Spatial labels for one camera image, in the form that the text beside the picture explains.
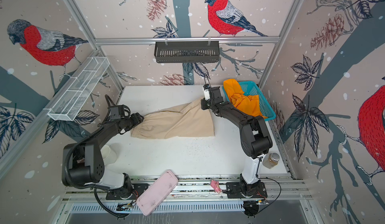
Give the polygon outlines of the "beige drawstring shorts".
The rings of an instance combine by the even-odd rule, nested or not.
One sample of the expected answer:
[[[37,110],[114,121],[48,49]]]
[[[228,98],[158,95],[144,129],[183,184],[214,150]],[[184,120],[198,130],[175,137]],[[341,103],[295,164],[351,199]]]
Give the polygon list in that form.
[[[214,124],[208,110],[201,109],[201,99],[163,109],[144,116],[141,124],[130,130],[139,139],[173,137],[213,137]]]

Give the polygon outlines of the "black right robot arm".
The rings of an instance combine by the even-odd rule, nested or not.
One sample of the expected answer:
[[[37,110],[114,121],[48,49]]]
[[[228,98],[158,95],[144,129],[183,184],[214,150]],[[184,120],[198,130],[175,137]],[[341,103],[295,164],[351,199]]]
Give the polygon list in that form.
[[[230,121],[239,129],[243,152],[248,156],[241,179],[246,185],[260,181],[260,163],[273,146],[266,121],[262,116],[250,116],[238,110],[232,103],[224,101],[219,87],[203,86],[202,110],[211,110],[217,117]]]

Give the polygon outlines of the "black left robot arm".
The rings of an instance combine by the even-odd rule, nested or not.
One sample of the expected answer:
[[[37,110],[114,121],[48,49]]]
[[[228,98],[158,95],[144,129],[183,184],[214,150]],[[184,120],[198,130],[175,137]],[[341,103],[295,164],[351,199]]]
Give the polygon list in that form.
[[[80,142],[63,149],[62,183],[78,189],[101,185],[105,175],[105,164],[101,149],[116,135],[123,135],[144,121],[144,116],[132,113],[128,106],[117,105],[108,109],[101,126]]]

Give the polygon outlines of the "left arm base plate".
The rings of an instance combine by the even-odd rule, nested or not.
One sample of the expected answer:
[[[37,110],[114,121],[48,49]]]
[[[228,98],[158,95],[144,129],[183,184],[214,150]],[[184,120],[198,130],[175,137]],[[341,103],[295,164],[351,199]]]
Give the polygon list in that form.
[[[138,199],[149,187],[147,183],[134,183],[131,185],[124,185],[121,188],[110,190],[106,199],[109,201],[120,200],[136,200]]]

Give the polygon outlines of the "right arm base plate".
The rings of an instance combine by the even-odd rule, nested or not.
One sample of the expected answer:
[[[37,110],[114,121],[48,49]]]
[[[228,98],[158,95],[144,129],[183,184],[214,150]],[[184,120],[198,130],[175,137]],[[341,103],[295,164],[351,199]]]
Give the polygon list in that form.
[[[244,181],[227,182],[225,193],[229,199],[266,199],[265,184],[258,181],[254,184],[246,184]]]

